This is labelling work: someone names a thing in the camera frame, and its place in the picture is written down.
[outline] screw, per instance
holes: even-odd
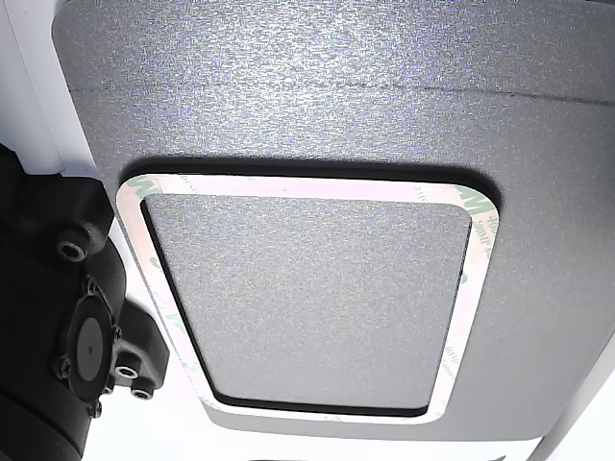
[[[86,294],[89,296],[96,294],[96,280],[92,276],[86,278]]]
[[[60,364],[58,366],[58,378],[59,379],[68,379],[70,376],[71,363],[68,357],[61,358]]]
[[[103,414],[103,405],[99,400],[96,400],[87,408],[87,414],[90,418],[97,419]]]
[[[113,343],[119,344],[121,340],[122,340],[122,328],[114,327],[113,328]]]
[[[89,249],[89,237],[81,228],[66,228],[58,235],[56,250],[58,255],[69,262],[86,259]]]

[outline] recessed rectangular panel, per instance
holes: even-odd
[[[117,204],[204,404],[400,425],[446,411],[498,227],[478,191],[150,174]]]
[[[428,406],[467,211],[195,194],[155,194],[145,204],[218,393]]]

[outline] white tape liner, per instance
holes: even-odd
[[[427,413],[413,418],[340,415],[230,406],[218,401],[186,333],[180,310],[160,267],[150,231],[140,209],[143,199],[153,194],[449,204],[465,209],[472,220],[470,236],[451,324]],[[188,378],[204,404],[237,415],[371,425],[420,425],[437,420],[446,411],[474,322],[498,229],[498,210],[477,190],[461,185],[426,182],[149,174],[122,184],[117,192],[117,206],[160,318]]]

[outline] gray textured panel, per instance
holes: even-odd
[[[218,392],[429,403],[469,232],[464,210],[180,195],[146,204]]]
[[[462,167],[502,192],[498,243],[441,419],[323,428],[213,415],[218,423],[408,440],[550,430],[615,326],[615,10],[98,3],[68,3],[54,40],[112,197],[134,161],[182,155]]]

